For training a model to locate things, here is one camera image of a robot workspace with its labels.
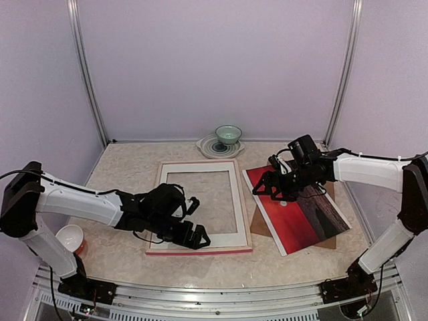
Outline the red and dark photo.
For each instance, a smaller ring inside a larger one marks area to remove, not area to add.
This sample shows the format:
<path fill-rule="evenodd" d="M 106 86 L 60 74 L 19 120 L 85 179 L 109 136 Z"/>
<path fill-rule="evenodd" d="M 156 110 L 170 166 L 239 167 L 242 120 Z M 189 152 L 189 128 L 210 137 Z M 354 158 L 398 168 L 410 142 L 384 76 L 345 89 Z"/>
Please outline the red and dark photo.
<path fill-rule="evenodd" d="M 312 185 L 298 194 L 294 202 L 273 201 L 264 195 L 253 197 L 282 256 L 352 229 L 325 187 Z"/>

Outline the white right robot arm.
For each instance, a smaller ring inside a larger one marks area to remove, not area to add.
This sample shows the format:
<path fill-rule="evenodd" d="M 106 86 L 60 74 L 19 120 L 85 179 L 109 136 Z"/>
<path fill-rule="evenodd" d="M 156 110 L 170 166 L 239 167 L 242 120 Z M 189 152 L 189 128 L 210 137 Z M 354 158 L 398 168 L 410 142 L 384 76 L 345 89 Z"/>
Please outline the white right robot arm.
<path fill-rule="evenodd" d="M 273 201 L 296 201 L 304 188 L 327 182 L 360 183 L 401 195 L 401 209 L 390 227 L 349 267 L 342 291 L 350 297 L 368 286 L 373 274 L 399 255 L 427 230 L 427 154 L 396 158 L 354 153 L 346 148 L 320 150 L 309 134 L 291 141 L 286 149 L 292 165 L 274 154 L 252 189 L 253 195 Z"/>

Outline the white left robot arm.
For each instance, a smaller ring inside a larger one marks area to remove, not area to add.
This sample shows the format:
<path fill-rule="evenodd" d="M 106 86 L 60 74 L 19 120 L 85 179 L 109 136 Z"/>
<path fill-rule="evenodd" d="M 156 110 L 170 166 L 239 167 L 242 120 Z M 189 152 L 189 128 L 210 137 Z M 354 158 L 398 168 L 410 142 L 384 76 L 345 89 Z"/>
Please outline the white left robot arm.
<path fill-rule="evenodd" d="M 82 260 L 65 248 L 39 217 L 56 213 L 102 223 L 134 236 L 149 231 L 161 242 L 202 249 L 211 240 L 202 225 L 185 218 L 199 207 L 196 197 L 186 199 L 182 186 L 162 183 L 153 190 L 131 194 L 118 189 L 97 191 L 61 181 L 32 161 L 11 171 L 1 205 L 1 232 L 18 238 L 47 263 L 63 284 L 85 298 L 93 290 Z"/>

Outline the brown backing board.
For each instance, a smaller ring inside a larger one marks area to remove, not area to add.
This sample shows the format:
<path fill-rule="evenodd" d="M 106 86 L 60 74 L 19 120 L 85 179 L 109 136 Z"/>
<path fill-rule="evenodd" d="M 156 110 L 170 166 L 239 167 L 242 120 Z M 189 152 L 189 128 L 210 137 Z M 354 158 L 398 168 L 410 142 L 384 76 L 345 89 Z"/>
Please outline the brown backing board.
<path fill-rule="evenodd" d="M 334 183 L 326 183 L 324 187 L 326 188 L 327 194 L 334 201 L 335 200 Z M 273 237 L 269 230 L 269 227 L 267 226 L 267 223 L 263 218 L 263 215 L 261 214 L 261 211 L 259 210 L 259 207 L 255 208 L 253 219 L 250 225 L 250 232 L 256 235 L 266 236 L 270 238 Z M 316 244 L 316 247 L 323 247 L 326 249 L 336 249 L 336 237 L 334 236 L 324 241 L 321 241 Z"/>

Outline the green ceramic bowl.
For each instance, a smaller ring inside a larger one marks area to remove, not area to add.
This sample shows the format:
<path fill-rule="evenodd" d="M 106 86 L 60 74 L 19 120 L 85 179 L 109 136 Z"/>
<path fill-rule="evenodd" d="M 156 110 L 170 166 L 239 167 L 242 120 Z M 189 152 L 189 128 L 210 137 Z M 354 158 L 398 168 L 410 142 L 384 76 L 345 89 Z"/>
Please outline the green ceramic bowl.
<path fill-rule="evenodd" d="M 215 130 L 219 142 L 230 145 L 235 144 L 242 136 L 242 130 L 233 125 L 223 125 Z"/>

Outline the white bowl orange outside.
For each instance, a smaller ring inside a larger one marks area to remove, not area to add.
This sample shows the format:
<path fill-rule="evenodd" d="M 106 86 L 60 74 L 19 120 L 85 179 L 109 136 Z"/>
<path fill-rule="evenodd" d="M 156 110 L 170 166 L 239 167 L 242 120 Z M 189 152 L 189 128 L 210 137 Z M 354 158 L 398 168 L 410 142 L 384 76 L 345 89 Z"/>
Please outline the white bowl orange outside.
<path fill-rule="evenodd" d="M 77 255 L 83 254 L 86 248 L 86 240 L 82 228 L 78 225 L 70 224 L 62 227 L 56 238 L 70 252 Z"/>

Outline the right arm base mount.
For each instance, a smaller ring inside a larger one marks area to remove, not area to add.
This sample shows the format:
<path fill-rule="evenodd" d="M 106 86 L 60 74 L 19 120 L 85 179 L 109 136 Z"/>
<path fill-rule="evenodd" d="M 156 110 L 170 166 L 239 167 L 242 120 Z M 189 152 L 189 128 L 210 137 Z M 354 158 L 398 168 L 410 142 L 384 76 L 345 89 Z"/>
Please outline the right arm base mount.
<path fill-rule="evenodd" d="M 358 260 L 347 269 L 347 276 L 337 280 L 326 280 L 319 284 L 324 304 L 365 296 L 378 290 L 373 273 L 366 273 Z"/>

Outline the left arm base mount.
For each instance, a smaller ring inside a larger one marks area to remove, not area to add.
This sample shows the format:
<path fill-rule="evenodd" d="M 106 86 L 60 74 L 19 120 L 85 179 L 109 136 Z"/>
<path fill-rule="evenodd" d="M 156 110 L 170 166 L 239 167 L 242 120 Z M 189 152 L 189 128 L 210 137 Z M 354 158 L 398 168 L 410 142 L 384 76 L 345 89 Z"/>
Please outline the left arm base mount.
<path fill-rule="evenodd" d="M 76 274 L 68 278 L 60 278 L 59 293 L 71 297 L 112 305 L 117 284 L 88 278 L 81 258 L 74 254 L 77 263 Z"/>

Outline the right aluminium corner post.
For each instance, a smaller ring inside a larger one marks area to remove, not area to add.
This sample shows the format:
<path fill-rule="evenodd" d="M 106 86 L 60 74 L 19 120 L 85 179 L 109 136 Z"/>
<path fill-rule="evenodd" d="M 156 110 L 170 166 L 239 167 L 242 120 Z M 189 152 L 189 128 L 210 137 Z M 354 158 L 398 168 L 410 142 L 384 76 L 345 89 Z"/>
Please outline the right aluminium corner post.
<path fill-rule="evenodd" d="M 350 75 L 352 72 L 352 63 L 358 43 L 358 33 L 360 29 L 360 21 L 362 17 L 363 0 L 354 0 L 352 3 L 352 15 L 350 20 L 350 29 L 346 42 L 346 50 L 344 61 L 338 82 L 338 89 L 334 98 L 334 104 L 330 120 L 327 126 L 326 134 L 324 135 L 323 144 L 329 147 L 332 143 L 335 130 L 338 125 L 340 113 L 343 107 L 346 89 L 348 87 Z"/>

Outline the aluminium corner post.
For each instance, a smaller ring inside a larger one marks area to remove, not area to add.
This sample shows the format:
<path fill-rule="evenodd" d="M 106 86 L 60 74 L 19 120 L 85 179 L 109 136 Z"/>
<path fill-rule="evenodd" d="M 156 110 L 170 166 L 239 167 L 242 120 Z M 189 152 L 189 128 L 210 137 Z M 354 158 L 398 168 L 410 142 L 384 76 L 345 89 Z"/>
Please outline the aluminium corner post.
<path fill-rule="evenodd" d="M 362 17 L 363 0 L 354 0 L 352 3 L 352 15 L 350 20 L 350 29 L 346 42 L 346 50 L 344 61 L 338 82 L 338 89 L 334 98 L 334 104 L 330 120 L 327 126 L 326 134 L 324 135 L 323 144 L 329 147 L 332 143 L 335 130 L 338 125 L 340 113 L 343 107 L 346 89 L 348 87 L 350 75 L 352 72 L 352 63 L 358 43 L 358 33 L 360 29 L 360 21 Z"/>
<path fill-rule="evenodd" d="M 109 144 L 109 138 L 106 131 L 104 121 L 102 119 L 101 111 L 98 106 L 94 85 L 90 75 L 90 69 L 86 58 L 86 50 L 84 46 L 84 37 L 80 23 L 80 16 L 78 11 L 78 2 L 76 0 L 67 0 L 68 14 L 70 18 L 70 25 L 74 39 L 74 46 L 76 49 L 80 72 L 82 75 L 86 95 L 88 97 L 92 117 L 96 125 L 96 131 L 100 138 L 103 148 Z"/>

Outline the left aluminium corner post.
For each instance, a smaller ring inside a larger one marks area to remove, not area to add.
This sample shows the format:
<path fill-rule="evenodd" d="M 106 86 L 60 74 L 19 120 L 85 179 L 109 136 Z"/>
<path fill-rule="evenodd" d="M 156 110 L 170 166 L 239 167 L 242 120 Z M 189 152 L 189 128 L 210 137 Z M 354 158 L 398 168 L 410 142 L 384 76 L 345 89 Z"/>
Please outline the left aluminium corner post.
<path fill-rule="evenodd" d="M 98 106 L 94 85 L 90 75 L 90 69 L 86 58 L 86 50 L 84 46 L 84 37 L 80 23 L 80 16 L 78 11 L 78 2 L 76 0 L 67 0 L 68 14 L 70 18 L 70 25 L 74 39 L 74 46 L 76 49 L 80 72 L 82 75 L 86 95 L 88 97 L 92 117 L 96 125 L 96 131 L 100 138 L 103 148 L 109 144 L 109 138 L 106 131 L 104 121 L 102 119 L 101 111 Z"/>

